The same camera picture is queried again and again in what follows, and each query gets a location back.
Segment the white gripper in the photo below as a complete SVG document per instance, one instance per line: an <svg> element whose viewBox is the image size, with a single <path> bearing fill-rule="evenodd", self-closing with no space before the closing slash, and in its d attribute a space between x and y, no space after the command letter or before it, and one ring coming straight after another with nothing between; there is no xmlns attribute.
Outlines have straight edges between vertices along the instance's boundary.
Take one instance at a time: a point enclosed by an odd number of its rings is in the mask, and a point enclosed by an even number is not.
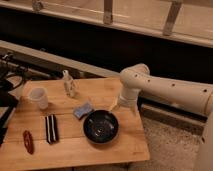
<svg viewBox="0 0 213 171"><path fill-rule="evenodd" d="M127 107L130 109L134 109L137 106L137 98L138 98L138 90L132 89L128 87L123 87L118 96L117 103L113 103L109 107L109 111L115 111L122 107Z"/></svg>

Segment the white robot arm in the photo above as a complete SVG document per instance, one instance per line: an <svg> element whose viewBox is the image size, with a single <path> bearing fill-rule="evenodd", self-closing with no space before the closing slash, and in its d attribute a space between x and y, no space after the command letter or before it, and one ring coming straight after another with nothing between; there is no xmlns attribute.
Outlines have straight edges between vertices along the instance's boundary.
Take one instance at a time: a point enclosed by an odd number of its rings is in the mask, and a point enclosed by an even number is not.
<svg viewBox="0 0 213 171"><path fill-rule="evenodd" d="M110 110L127 107L135 111L140 92L169 102L175 108L207 116L194 171L213 171L213 84L150 75L145 64L120 72L121 91Z"/></svg>

